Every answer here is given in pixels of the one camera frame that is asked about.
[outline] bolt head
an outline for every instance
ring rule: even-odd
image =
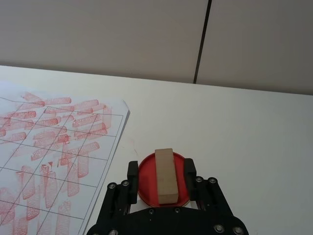
[[[113,230],[109,231],[108,235],[118,235],[118,231],[113,229]]]
[[[221,234],[221,233],[224,232],[224,227],[223,227],[223,225],[221,225],[221,224],[216,224],[216,225],[214,225],[214,230],[215,230],[217,233]]]
[[[240,227],[233,228],[233,231],[236,235],[243,235],[244,234],[244,230]]]
[[[210,178],[210,179],[209,179],[209,182],[210,182],[211,184],[215,184],[215,183],[216,183],[216,179],[215,179],[215,178]]]
[[[109,185],[109,188],[110,188],[110,189],[113,189],[113,188],[115,188],[115,186],[116,186],[116,185],[115,185],[114,183],[112,183],[112,184]]]
[[[123,186],[128,186],[129,185],[129,182],[127,180],[125,180],[123,183],[122,183]]]
[[[196,181],[197,181],[198,183],[202,182],[202,180],[203,180],[202,177],[197,177],[197,178],[196,178]]]

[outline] black metal bracket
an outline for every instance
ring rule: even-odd
[[[138,192],[138,162],[130,162],[127,180],[108,185],[97,223],[87,235],[248,235],[216,178],[197,176],[192,159],[184,160],[184,177],[190,201],[196,201],[198,210],[162,207],[129,213]]]

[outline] wooden block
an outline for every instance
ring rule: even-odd
[[[156,149],[156,183],[159,204],[177,203],[178,187],[173,149]]]

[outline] red plate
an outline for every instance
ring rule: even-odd
[[[157,173],[155,154],[150,154],[139,165],[139,190],[140,198],[151,207],[181,207],[188,200],[188,192],[184,179],[184,157],[178,153],[174,154],[174,163],[176,169],[176,179],[179,191],[176,204],[159,204],[157,198]]]

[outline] wall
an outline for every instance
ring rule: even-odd
[[[192,82],[207,0],[2,0],[0,64]]]
[[[213,0],[197,83],[313,94],[313,2]]]

